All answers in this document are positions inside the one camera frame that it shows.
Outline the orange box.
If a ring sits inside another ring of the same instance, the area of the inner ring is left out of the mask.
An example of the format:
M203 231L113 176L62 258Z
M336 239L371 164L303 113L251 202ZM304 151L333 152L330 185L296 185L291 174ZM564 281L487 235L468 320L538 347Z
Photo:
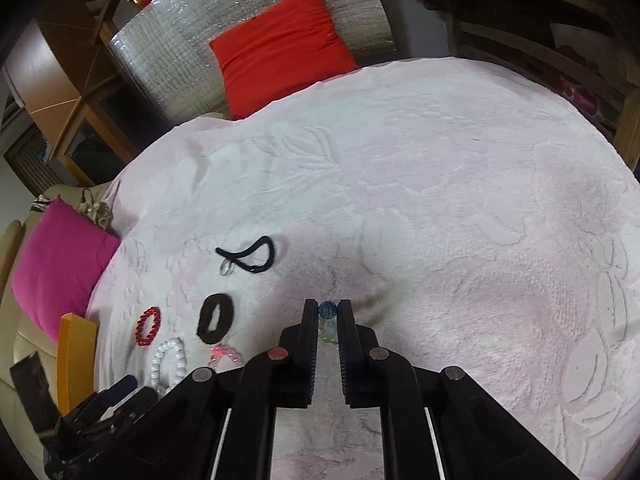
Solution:
M98 324L73 313L61 318L55 380L58 409L63 415L94 393L98 329Z

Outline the thick black hair scrunchie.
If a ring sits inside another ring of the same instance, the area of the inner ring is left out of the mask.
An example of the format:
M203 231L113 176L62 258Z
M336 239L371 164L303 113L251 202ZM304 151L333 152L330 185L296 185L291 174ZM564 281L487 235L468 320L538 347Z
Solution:
M198 315L196 336L204 344L218 344L228 334L234 320L234 303L227 294L205 298Z

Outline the magenta pink cushion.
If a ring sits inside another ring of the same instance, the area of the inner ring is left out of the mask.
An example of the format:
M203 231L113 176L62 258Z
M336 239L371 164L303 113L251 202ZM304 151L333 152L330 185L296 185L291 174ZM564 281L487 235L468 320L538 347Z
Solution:
M84 316L120 240L56 198L30 232L11 274L21 309L52 341L63 315Z

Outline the pale pink embossed bedspread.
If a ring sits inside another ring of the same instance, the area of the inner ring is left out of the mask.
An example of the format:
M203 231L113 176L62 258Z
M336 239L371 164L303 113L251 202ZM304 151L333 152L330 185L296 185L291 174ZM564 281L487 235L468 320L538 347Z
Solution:
M195 368L202 303L229 295L228 368L306 299L347 299L412 364L464 368L580 478L614 477L638 443L638 181L570 103L502 67L395 62L196 118L106 197L99 388L151 382L148 307Z

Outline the beige crumpled fabric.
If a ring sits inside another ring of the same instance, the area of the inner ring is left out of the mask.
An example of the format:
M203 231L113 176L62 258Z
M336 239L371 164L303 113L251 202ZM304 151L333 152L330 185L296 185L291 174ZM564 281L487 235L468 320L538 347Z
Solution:
M82 190L77 211L103 231L107 231L110 228L113 211L107 203L96 200L90 188Z

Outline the red cushion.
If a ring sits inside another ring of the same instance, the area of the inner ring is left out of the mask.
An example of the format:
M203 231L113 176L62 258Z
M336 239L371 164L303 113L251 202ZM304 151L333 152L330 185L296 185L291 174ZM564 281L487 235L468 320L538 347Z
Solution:
M209 47L234 120L359 68L323 0L281 0L223 32Z

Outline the wooden shelf unit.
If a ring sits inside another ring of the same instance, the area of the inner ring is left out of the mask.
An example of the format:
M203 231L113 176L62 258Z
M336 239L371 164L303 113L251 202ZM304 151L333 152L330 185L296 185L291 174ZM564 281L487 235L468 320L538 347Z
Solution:
M47 141L46 159L102 184L144 149L153 116L127 84L82 0L46 0L4 69Z

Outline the silver foil insulation mat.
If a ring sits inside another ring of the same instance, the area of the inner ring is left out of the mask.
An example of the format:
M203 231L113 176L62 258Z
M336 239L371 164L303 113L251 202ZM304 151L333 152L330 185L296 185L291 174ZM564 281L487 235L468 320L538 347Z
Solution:
M210 40L280 0L152 0L110 41L118 66L157 114L180 125L227 108ZM396 52L381 0L324 0L360 64Z

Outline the wooden chair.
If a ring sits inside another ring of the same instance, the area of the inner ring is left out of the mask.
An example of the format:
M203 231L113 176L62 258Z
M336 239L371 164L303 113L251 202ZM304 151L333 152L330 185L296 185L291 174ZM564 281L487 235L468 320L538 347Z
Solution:
M442 14L452 55L559 93L638 169L639 55L606 0L422 1Z

